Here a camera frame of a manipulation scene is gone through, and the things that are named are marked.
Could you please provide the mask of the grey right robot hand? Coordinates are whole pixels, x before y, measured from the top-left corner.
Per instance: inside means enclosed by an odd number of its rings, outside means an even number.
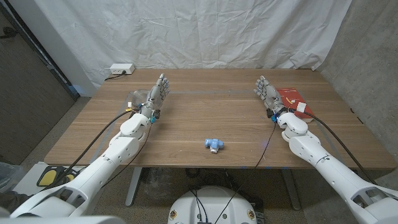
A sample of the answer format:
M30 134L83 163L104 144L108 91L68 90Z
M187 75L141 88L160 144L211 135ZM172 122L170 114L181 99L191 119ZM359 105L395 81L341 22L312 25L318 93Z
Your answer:
M277 119L280 115L288 112L287 107L282 102L280 93L264 76L260 76L255 85L254 92L263 101L268 118L274 117Z

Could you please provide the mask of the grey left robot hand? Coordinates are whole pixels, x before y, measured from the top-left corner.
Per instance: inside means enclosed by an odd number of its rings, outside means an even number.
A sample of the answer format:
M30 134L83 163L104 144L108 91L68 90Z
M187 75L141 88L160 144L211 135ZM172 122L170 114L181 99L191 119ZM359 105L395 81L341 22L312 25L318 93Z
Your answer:
M169 81L164 73L156 81L155 85L146 96L146 100L141 106L141 114L146 117L151 117L153 112L162 107L165 97L169 93Z

